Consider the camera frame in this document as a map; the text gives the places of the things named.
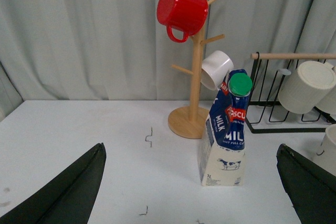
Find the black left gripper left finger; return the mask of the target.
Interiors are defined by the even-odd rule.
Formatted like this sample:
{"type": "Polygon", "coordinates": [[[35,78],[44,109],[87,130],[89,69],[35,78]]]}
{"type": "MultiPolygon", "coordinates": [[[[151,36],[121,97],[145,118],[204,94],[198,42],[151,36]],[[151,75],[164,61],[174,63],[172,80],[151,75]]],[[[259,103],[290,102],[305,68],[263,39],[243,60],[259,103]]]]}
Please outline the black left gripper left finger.
{"type": "Polygon", "coordinates": [[[1,217],[1,223],[87,223],[106,163],[98,143],[59,175],[1,217]]]}

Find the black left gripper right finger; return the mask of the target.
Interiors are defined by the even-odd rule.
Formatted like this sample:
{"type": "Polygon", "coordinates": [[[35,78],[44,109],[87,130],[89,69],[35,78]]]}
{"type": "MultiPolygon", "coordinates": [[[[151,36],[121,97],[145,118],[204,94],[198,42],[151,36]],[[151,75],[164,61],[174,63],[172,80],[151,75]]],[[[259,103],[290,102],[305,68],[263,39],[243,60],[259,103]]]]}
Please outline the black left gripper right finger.
{"type": "Polygon", "coordinates": [[[335,223],[335,176],[281,144],[277,170],[301,223],[335,223]]]}

